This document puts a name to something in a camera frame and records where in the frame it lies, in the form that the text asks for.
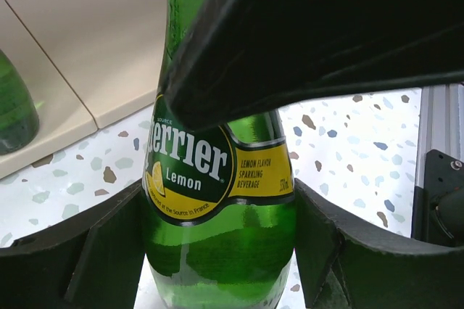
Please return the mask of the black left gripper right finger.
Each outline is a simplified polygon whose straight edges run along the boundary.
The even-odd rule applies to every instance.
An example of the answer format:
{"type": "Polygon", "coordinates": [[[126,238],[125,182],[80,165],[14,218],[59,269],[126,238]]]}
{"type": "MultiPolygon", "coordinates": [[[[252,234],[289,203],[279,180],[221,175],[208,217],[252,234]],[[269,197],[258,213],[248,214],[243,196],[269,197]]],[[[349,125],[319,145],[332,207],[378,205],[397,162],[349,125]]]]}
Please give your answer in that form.
{"type": "Polygon", "coordinates": [[[462,308],[463,248],[387,231],[299,179],[296,256],[307,308],[462,308]]]}

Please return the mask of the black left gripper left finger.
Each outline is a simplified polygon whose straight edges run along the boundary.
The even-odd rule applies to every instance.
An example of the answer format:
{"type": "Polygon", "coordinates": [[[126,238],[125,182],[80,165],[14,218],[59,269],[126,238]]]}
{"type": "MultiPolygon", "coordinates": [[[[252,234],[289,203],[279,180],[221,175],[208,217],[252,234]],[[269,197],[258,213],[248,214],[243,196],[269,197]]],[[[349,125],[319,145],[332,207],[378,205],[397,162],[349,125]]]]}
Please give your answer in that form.
{"type": "Polygon", "coordinates": [[[144,261],[136,181],[1,249],[2,308],[132,308],[144,261]]]}

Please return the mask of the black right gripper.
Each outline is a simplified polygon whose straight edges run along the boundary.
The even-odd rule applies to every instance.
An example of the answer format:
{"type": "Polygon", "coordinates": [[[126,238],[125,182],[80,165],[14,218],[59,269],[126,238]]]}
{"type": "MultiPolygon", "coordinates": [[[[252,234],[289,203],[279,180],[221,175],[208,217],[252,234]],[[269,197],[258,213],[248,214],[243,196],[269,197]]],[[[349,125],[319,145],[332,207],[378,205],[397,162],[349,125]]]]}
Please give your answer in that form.
{"type": "Polygon", "coordinates": [[[165,74],[191,131],[308,99],[463,81],[463,0],[205,0],[165,74]]]}

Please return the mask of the green Perrier bottle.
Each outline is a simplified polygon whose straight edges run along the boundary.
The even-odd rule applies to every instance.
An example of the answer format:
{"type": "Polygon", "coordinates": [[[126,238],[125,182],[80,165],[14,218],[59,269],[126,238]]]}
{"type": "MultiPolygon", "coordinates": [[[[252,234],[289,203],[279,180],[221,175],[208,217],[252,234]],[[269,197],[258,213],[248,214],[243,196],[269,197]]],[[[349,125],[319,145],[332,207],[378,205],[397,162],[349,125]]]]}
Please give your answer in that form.
{"type": "Polygon", "coordinates": [[[187,131],[157,85],[144,164],[146,256],[167,308],[276,308],[295,237],[276,111],[187,131]]]}
{"type": "Polygon", "coordinates": [[[17,69],[1,51],[1,155],[16,152],[37,135],[39,117],[17,69]]]}

